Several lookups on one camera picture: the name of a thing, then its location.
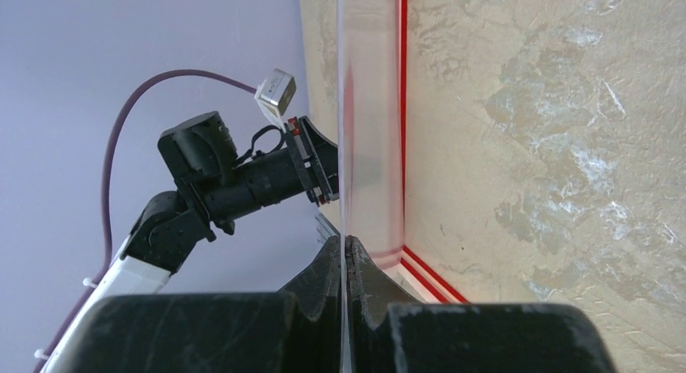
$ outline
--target red line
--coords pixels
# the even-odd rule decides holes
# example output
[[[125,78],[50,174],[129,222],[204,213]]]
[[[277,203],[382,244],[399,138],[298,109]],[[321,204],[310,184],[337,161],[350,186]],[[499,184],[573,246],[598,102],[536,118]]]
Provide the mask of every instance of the red line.
[[[443,288],[450,292],[450,294],[453,295],[455,299],[457,299],[461,303],[469,303],[469,301],[464,296],[462,296],[461,293],[459,293],[455,288],[453,288],[453,286],[448,284],[448,282],[443,280],[443,278],[438,273],[436,273],[436,271],[431,269],[430,266],[428,266],[421,258],[419,258],[417,254],[415,254],[407,246],[405,246],[405,252],[408,254],[408,256],[410,256],[410,258],[415,260],[415,262],[417,262],[417,264],[419,264],[419,266],[421,266],[421,268],[424,269],[432,278],[434,278],[434,280],[436,280],[438,284],[440,284]]]
[[[403,191],[403,220],[405,218],[404,200],[405,195],[405,177],[407,176],[407,56],[408,56],[408,0],[399,0],[399,21],[398,21],[398,35],[399,35],[399,110],[400,110],[400,166],[402,167],[402,191]],[[419,266],[421,266],[432,278],[445,288],[451,295],[461,303],[469,303],[467,299],[462,296],[455,288],[448,284],[441,276],[431,269],[417,254],[404,245],[404,250]],[[417,272],[405,259],[400,259],[400,263],[407,268],[407,270],[414,275],[415,278],[442,303],[448,303],[447,299],[431,285],[423,275]]]
[[[424,277],[423,274],[419,273],[418,270],[414,269],[414,267],[404,258],[400,259],[400,263],[422,284],[429,292],[435,296],[436,299],[438,299],[439,302],[441,303],[449,303],[450,301],[443,296],[440,290],[433,286],[426,278]]]
[[[400,165],[402,167],[403,199],[405,195],[405,145],[407,134],[407,22],[408,0],[400,0]]]

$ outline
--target robotic arm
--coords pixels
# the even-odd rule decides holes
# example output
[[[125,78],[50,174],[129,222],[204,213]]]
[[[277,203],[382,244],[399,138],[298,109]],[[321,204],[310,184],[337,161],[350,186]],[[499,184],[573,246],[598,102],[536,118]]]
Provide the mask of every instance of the robotic arm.
[[[237,218],[300,193],[318,206],[338,198],[337,146],[306,117],[290,118],[285,124],[280,118],[294,89],[292,77],[279,70],[260,86],[255,97],[273,125],[258,132],[241,156],[218,112],[162,133],[158,149],[176,191],[150,199],[109,271],[97,286],[90,285],[93,294],[57,348],[43,356],[43,372],[61,370],[61,356],[94,304],[108,296],[158,292],[198,241],[216,239],[211,223],[233,235]],[[268,153],[253,152],[256,140],[271,130],[281,136],[278,145]]]

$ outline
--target transparent plastic sheet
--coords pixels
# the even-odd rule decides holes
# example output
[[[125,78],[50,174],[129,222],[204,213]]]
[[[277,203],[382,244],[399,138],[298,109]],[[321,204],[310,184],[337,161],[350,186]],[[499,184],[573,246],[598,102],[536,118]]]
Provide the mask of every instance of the transparent plastic sheet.
[[[338,0],[342,234],[382,269],[403,248],[398,0]]]
[[[345,152],[363,137],[357,94],[378,92],[358,85],[371,71],[349,49],[351,5],[371,0],[346,1],[337,100],[335,3],[301,0],[312,116],[334,139],[341,105],[341,170],[363,164]],[[686,371],[685,2],[409,0],[405,281],[430,284],[428,301],[572,303],[621,370]],[[364,238],[381,218],[355,220],[357,177],[343,178],[337,227],[383,250]]]

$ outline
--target clear acrylic panel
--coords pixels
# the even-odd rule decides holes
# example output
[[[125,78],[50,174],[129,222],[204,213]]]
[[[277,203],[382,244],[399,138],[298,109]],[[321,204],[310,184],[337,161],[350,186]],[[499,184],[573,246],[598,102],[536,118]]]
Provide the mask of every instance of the clear acrylic panel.
[[[398,0],[338,0],[341,229],[382,269],[403,247]]]

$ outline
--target beige wall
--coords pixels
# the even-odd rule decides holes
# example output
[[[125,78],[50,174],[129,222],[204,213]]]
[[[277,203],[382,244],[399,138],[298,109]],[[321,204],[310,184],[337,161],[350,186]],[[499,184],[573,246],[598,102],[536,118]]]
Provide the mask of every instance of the beige wall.
[[[301,0],[324,127],[334,2]],[[473,301],[582,308],[623,371],[686,371],[686,0],[409,2],[407,244]]]

